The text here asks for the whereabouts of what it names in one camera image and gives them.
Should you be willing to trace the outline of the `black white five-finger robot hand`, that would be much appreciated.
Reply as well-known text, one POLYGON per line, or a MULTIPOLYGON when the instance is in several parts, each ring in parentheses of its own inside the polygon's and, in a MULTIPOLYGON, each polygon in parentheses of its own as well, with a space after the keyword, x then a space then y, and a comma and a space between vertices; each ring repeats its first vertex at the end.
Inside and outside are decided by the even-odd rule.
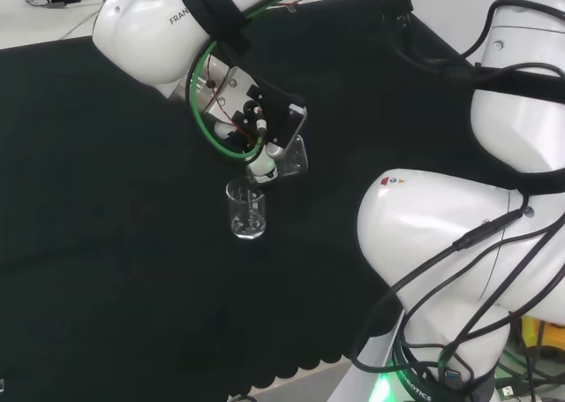
POLYGON ((245 164, 247 175, 252 182, 262 185, 275 180, 279 172, 275 157, 270 153, 267 121, 260 119, 259 124, 252 127, 255 134, 250 140, 243 134, 242 128, 224 122, 216 122, 213 130, 215 137, 224 144, 224 147, 234 152, 240 151, 245 155, 242 161, 245 164))

